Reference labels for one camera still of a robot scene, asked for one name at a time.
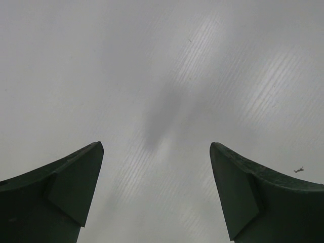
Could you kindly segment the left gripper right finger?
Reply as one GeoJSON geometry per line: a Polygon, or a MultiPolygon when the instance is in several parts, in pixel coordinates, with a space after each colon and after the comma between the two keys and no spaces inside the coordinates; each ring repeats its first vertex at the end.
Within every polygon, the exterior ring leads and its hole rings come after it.
{"type": "Polygon", "coordinates": [[[213,175],[233,242],[323,242],[323,185],[212,143],[213,175]]]}

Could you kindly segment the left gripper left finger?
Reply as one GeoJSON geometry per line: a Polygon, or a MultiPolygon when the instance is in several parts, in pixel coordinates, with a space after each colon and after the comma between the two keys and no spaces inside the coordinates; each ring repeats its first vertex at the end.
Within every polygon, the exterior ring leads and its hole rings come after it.
{"type": "Polygon", "coordinates": [[[77,242],[86,224],[104,148],[93,142],[1,181],[1,242],[77,242]]]}

